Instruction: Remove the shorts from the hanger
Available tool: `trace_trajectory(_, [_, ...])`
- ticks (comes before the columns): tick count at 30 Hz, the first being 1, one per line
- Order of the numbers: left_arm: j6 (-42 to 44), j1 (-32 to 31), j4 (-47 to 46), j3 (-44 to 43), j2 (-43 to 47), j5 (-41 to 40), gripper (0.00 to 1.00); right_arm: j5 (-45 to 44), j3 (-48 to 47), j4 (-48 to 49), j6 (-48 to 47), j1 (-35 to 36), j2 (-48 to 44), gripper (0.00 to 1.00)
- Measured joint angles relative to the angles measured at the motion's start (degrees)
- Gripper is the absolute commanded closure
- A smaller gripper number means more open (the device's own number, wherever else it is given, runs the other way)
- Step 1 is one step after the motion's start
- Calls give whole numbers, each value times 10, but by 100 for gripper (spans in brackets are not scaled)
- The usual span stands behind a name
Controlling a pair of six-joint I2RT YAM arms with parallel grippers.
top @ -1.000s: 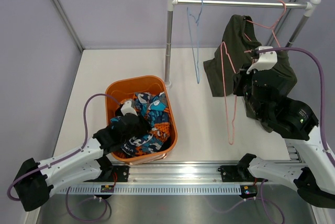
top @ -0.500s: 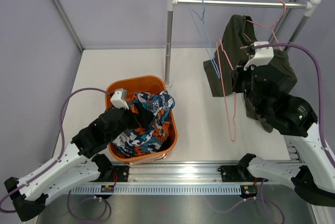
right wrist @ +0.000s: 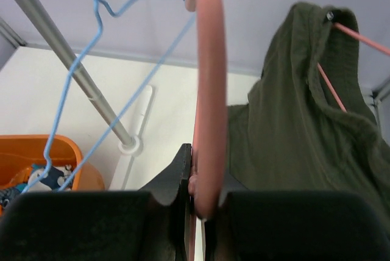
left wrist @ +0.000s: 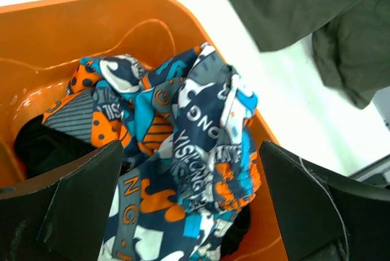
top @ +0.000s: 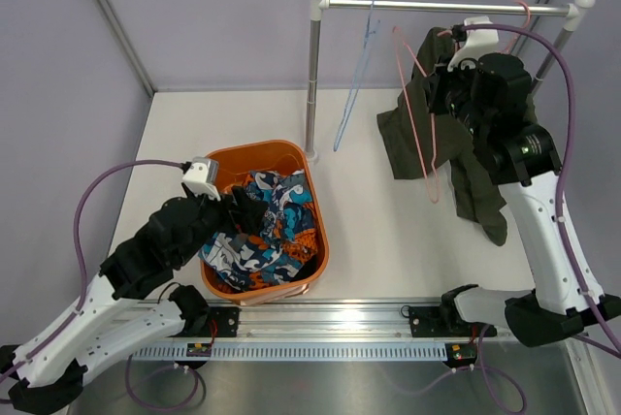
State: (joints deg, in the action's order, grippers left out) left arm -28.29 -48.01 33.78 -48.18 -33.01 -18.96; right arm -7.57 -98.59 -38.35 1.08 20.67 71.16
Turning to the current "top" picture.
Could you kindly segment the patterned blue orange shorts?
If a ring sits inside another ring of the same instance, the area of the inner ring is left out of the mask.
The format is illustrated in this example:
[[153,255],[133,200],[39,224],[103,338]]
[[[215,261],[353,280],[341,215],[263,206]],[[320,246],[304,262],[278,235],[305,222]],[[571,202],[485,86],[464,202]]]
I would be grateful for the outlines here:
[[258,234],[217,233],[199,258],[233,293],[296,280],[318,254],[318,218],[306,172],[251,171],[242,188],[251,200],[267,204]]

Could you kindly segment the dark green shorts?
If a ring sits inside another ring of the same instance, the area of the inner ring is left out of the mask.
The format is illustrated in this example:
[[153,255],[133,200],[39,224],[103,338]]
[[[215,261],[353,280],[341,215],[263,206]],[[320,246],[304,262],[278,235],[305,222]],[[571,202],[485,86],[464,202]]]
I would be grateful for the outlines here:
[[428,114],[423,75],[432,72],[437,60],[454,52],[453,42],[431,28],[417,53],[397,107],[376,116],[387,158],[396,179],[421,179],[433,168],[450,164],[450,176],[458,217],[478,224],[495,245],[507,241],[507,204],[499,188],[474,156],[472,139],[465,127],[451,116]]

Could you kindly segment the blue wire hanger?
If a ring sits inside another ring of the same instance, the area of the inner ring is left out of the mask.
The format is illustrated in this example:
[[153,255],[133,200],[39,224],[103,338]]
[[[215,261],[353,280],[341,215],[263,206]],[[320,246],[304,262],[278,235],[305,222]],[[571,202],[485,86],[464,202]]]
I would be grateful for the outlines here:
[[366,71],[370,62],[371,50],[377,35],[377,30],[380,27],[380,20],[374,19],[375,6],[376,0],[372,0],[366,20],[361,53],[354,69],[350,87],[343,107],[343,116],[341,118],[337,134],[333,143],[334,152],[337,152],[340,149],[343,135],[355,107],[362,81],[366,75]]

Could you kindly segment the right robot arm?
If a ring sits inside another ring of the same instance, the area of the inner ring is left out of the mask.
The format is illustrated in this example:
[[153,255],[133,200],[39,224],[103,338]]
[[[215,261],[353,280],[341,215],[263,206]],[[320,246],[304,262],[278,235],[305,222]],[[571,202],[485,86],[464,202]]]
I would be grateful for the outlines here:
[[476,285],[445,294],[444,330],[459,335],[473,323],[509,329],[527,347],[581,334],[620,315],[620,299],[604,292],[557,194],[562,163],[553,138],[528,115],[531,77],[512,55],[478,59],[441,56],[424,80],[428,109],[459,121],[474,156],[499,188],[516,222],[535,287],[494,291]]

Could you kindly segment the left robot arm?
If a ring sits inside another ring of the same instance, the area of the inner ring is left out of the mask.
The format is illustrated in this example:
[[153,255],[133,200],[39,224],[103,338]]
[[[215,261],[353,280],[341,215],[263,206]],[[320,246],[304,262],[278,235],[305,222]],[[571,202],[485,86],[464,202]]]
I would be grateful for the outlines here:
[[52,414],[72,403],[108,367],[159,338],[201,334],[210,307],[193,286],[119,328],[117,315],[172,280],[216,233],[256,235],[267,203],[240,186],[221,200],[191,193],[168,200],[102,263],[86,296],[38,336],[1,349],[1,377],[15,384],[6,402],[29,414]]

